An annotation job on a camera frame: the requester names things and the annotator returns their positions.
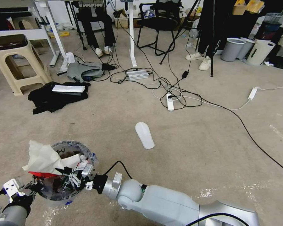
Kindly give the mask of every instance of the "trash can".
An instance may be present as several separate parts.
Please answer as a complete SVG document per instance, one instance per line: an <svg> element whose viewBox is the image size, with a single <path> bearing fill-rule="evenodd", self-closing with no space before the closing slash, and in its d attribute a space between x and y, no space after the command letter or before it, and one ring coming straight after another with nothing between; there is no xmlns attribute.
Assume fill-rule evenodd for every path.
<svg viewBox="0 0 283 226"><path fill-rule="evenodd" d="M245 44L243 45L242 49L240 50L237 56L237 58L240 60L242 60L246 56L246 54L251 50L251 48L256 43L254 40L250 40L247 38L241 38L241 39L245 41Z"/></svg>
<svg viewBox="0 0 283 226"><path fill-rule="evenodd" d="M227 38L226 41L221 59L232 62L236 59L238 53L246 42L239 38Z"/></svg>
<svg viewBox="0 0 283 226"><path fill-rule="evenodd" d="M282 13L267 13L255 38L259 40L271 40L282 25L282 22Z"/></svg>
<svg viewBox="0 0 283 226"><path fill-rule="evenodd" d="M80 142L61 141L51 147L59 154L61 159L80 154L87 157L88 164L95 166L98 163L95 154ZM68 205L81 190L76 190L67 181L68 178L63 175L45 178L42 180L44 188L38 193L50 200L52 206Z"/></svg>
<svg viewBox="0 0 283 226"><path fill-rule="evenodd" d="M257 40L246 63L250 65L260 65L275 47L275 43L266 40Z"/></svg>

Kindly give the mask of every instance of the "plastic stool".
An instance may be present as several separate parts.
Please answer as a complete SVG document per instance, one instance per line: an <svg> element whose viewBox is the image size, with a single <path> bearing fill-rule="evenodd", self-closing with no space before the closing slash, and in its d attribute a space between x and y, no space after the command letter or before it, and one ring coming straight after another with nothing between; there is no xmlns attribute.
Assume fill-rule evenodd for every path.
<svg viewBox="0 0 283 226"><path fill-rule="evenodd" d="M23 67L17 66L12 55L25 57L36 76L24 78L21 70ZM45 85L52 81L49 70L39 58L38 53L32 44L26 39L25 35L8 35L0 37L0 69L5 76L9 86L15 96L23 95L22 86L41 83Z"/></svg>
<svg viewBox="0 0 283 226"><path fill-rule="evenodd" d="M36 17L31 16L22 16L22 17L13 17L12 18L14 27L16 30L30 30L30 29L41 29ZM41 45L42 47L47 47L48 42L46 40L31 40L31 43L36 45Z"/></svg>
<svg viewBox="0 0 283 226"><path fill-rule="evenodd" d="M38 23L36 22L35 16L26 16L26 17L14 17L13 24L15 26L16 30L22 30L23 28L20 28L20 22L23 23L24 29L40 29Z"/></svg>

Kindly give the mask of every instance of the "tissue paper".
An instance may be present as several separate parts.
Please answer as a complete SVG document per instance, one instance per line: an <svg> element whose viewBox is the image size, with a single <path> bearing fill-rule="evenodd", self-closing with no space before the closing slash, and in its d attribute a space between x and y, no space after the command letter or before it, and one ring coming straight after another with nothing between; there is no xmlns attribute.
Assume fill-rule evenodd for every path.
<svg viewBox="0 0 283 226"><path fill-rule="evenodd" d="M55 168L64 169L66 166L74 168L80 162L79 154L61 159L50 145L43 145L36 141L29 141L29 144L29 161L22 167L24 171L61 175Z"/></svg>

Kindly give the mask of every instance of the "white desk leg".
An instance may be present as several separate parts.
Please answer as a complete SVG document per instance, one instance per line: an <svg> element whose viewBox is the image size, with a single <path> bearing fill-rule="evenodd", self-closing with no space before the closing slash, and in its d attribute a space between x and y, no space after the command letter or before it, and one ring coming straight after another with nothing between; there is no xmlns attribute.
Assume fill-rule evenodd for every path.
<svg viewBox="0 0 283 226"><path fill-rule="evenodd" d="M36 7L36 4L34 4L34 11L35 11L35 13L36 13L36 16L37 16L38 20L42 22L41 16L40 16L40 13L39 13L39 11L38 11L38 8ZM49 36L48 36L48 34L47 34L47 31L46 31L46 29L45 29L45 26L44 26L44 25L41 25L41 28L42 28L42 30L46 33L47 41L48 41L49 47L50 47L51 51L53 52L53 58L51 59L51 61L50 61L50 63L49 63L49 66L50 66L50 67L54 67L55 64L56 64L56 62L57 62L57 60L58 60L58 57L59 57L59 55L60 55L60 51L59 51L59 50L57 50L57 51L54 50L53 44L52 44L51 41L50 41L50 38L49 38Z"/></svg>
<svg viewBox="0 0 283 226"><path fill-rule="evenodd" d="M132 61L132 66L137 67L135 56L134 56L134 29L133 29L133 2L128 2L129 5L129 28L130 28L130 58Z"/></svg>
<svg viewBox="0 0 283 226"><path fill-rule="evenodd" d="M64 45L61 41L60 34L58 32L56 23L53 19L53 15L52 15L52 12L51 12L50 7L48 5L48 2L45 1L45 0L37 0L37 2L39 3L40 7L44 8L44 11L45 11L45 14L46 14L48 21L50 23L51 29L53 30L54 37L56 38L57 44L59 46L60 52L62 54L62 57L64 58L64 62L62 64L60 71L62 71L62 72L67 71L68 61L67 61L66 51L65 51Z"/></svg>

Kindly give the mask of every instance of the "white wall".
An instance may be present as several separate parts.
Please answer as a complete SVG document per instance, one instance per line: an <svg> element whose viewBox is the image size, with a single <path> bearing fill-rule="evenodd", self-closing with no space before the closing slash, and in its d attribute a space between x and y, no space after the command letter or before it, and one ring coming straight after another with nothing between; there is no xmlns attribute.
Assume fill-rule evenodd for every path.
<svg viewBox="0 0 283 226"><path fill-rule="evenodd" d="M155 0L136 0L136 1L134 1L134 5L136 5L137 9L139 10L139 4L140 3L153 3L153 2L155 2ZM182 2L182 5L184 7L184 10L187 10L188 8L192 7L195 0L181 0L181 2ZM70 23L64 2L62 2L62 1L48 1L48 4L49 4L50 9L53 13L53 17L54 17L54 20L56 21L56 23L60 23L60 24L69 24ZM202 6L202 5L203 5L203 0L200 0L200 6ZM38 5L37 5L37 8L39 9L41 16L45 16L43 9L40 8ZM122 8L125 8L125 5L124 5L124 3L120 2L120 0L116 0L116 8L122 9ZM112 14L113 10L112 10L111 6L109 6L109 5L107 6L107 13L109 14L109 16L111 18L113 18L113 14Z"/></svg>

